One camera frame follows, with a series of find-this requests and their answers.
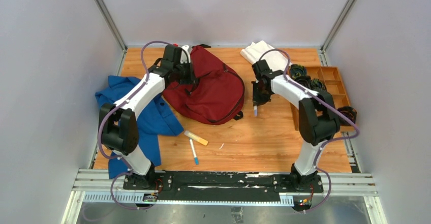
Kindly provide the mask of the red backpack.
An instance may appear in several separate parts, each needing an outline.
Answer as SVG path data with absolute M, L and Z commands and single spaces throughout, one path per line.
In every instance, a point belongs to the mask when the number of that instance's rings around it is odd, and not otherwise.
M 201 45 L 192 48 L 197 82 L 170 84 L 164 99 L 184 117 L 203 124 L 220 125 L 243 119 L 245 84 L 227 64 Z

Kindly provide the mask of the blue capped marker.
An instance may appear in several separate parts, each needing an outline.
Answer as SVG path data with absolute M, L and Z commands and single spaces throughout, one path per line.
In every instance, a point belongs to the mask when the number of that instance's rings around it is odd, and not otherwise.
M 197 153 L 196 153 L 196 149 L 195 149 L 195 145 L 194 145 L 193 139 L 189 138 L 189 143 L 190 143 L 192 154 L 193 154 L 193 157 L 194 157 L 194 162 L 195 162 L 196 165 L 199 165 L 199 160 L 198 160 L 198 156 L 197 156 Z

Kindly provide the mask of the orange highlighter marker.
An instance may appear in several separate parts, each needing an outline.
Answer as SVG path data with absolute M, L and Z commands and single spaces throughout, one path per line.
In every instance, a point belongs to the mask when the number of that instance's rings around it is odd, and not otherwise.
M 208 141 L 206 139 L 203 139 L 202 137 L 190 132 L 190 131 L 184 131 L 184 134 L 189 137 L 190 139 L 197 141 L 198 143 L 206 146 L 208 145 Z

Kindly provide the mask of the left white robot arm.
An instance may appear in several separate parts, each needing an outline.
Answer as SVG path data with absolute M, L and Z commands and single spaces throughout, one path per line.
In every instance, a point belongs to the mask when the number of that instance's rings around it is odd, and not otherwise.
M 136 183 L 143 190 L 152 189 L 156 183 L 154 165 L 140 149 L 137 119 L 145 107 L 171 83 L 193 82 L 192 47 L 177 46 L 167 42 L 164 53 L 150 67 L 145 67 L 143 79 L 130 92 L 114 103 L 105 103 L 99 111 L 97 144 L 100 153 L 107 159 L 102 147 L 115 153 L 122 160 L 127 172 L 136 175 Z

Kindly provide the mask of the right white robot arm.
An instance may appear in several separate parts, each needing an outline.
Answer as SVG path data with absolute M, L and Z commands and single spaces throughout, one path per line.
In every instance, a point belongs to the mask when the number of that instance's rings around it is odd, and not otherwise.
M 285 98 L 298 109 L 298 128 L 303 143 L 291 167 L 290 185 L 303 192 L 317 180 L 317 163 L 326 143 L 340 130 L 331 94 L 308 89 L 290 79 L 281 70 L 273 71 L 265 60 L 252 65 L 256 80 L 253 85 L 253 106 L 270 102 L 273 94 Z

